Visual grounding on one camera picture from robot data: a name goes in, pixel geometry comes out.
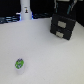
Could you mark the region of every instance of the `black box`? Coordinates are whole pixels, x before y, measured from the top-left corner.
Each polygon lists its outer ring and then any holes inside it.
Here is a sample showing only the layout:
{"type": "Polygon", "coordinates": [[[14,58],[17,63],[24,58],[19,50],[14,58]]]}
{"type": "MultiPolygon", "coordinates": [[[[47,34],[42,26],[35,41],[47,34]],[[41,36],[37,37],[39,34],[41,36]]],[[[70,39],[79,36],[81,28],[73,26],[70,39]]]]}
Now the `black box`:
{"type": "Polygon", "coordinates": [[[72,35],[72,31],[69,31],[67,29],[63,29],[63,28],[58,27],[58,26],[53,25],[53,24],[51,24],[50,32],[55,34],[56,36],[59,36],[61,38],[67,39],[67,40],[70,40],[71,35],[72,35]]]}
{"type": "Polygon", "coordinates": [[[59,26],[59,23],[61,23],[61,24],[64,23],[65,24],[65,29],[73,31],[76,20],[72,20],[70,18],[60,16],[58,14],[53,14],[51,23],[56,25],[56,26],[59,26]]]}

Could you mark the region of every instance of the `small green object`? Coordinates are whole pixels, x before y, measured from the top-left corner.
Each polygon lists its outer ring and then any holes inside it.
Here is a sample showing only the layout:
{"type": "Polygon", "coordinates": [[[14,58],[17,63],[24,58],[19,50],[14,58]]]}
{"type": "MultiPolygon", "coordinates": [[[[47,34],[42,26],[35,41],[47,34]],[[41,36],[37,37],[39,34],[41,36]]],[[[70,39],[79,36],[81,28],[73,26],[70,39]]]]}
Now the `small green object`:
{"type": "Polygon", "coordinates": [[[22,68],[23,64],[24,64],[24,61],[23,61],[22,59],[18,59],[18,60],[16,61],[15,67],[16,67],[17,69],[20,69],[20,68],[22,68]]]}

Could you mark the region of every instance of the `black object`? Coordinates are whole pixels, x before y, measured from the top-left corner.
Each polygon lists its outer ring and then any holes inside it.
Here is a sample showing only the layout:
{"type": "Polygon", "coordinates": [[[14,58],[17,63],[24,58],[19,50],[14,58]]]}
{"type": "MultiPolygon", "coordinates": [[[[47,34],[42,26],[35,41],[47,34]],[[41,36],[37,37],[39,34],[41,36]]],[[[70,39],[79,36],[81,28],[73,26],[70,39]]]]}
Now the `black object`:
{"type": "Polygon", "coordinates": [[[51,21],[50,32],[67,40],[71,38],[76,23],[76,5],[71,10],[72,3],[73,1],[57,1],[57,8],[54,9],[51,21]]]}
{"type": "Polygon", "coordinates": [[[50,32],[61,38],[69,40],[71,38],[75,23],[76,20],[72,20],[58,14],[53,14],[50,32]]]}
{"type": "Polygon", "coordinates": [[[0,0],[0,17],[11,17],[20,11],[20,0],[0,0]]]}
{"type": "Polygon", "coordinates": [[[67,29],[63,29],[63,28],[56,26],[56,25],[53,25],[53,24],[51,24],[50,32],[57,35],[57,36],[59,36],[57,33],[60,33],[60,34],[62,34],[62,38],[65,38],[67,40],[69,40],[72,35],[72,31],[69,31],[67,29]]]}
{"type": "Polygon", "coordinates": [[[84,0],[78,1],[76,6],[76,20],[84,26],[84,0]]]}
{"type": "Polygon", "coordinates": [[[60,16],[58,14],[53,14],[52,24],[58,25],[58,22],[59,21],[66,23],[65,29],[70,30],[70,31],[73,31],[73,28],[75,26],[76,20],[72,20],[70,18],[60,16]]]}
{"type": "Polygon", "coordinates": [[[73,7],[72,11],[69,11],[71,4],[72,4],[71,2],[57,1],[58,6],[56,9],[54,9],[54,13],[76,20],[76,5],[73,7]]]}
{"type": "Polygon", "coordinates": [[[4,17],[0,17],[0,24],[7,23],[6,19],[4,17]]]}

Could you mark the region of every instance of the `white table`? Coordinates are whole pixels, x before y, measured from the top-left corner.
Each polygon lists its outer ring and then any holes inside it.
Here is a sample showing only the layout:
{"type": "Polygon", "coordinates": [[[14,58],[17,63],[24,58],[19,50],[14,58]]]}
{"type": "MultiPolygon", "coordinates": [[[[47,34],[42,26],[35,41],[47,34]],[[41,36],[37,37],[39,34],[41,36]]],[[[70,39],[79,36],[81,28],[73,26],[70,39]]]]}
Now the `white table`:
{"type": "Polygon", "coordinates": [[[84,84],[84,27],[70,41],[50,33],[51,19],[0,24],[0,84],[84,84]],[[15,61],[23,58],[18,75],[15,61]]]}

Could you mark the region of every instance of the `black device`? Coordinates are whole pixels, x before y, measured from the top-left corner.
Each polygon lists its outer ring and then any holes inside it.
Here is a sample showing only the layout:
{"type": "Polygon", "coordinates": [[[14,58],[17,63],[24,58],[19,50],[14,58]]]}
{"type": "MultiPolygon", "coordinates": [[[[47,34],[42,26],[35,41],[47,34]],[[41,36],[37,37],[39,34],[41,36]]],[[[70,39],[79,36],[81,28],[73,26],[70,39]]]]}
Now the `black device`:
{"type": "Polygon", "coordinates": [[[71,38],[76,23],[76,6],[71,10],[72,3],[57,2],[51,21],[50,32],[67,40],[71,38]]]}

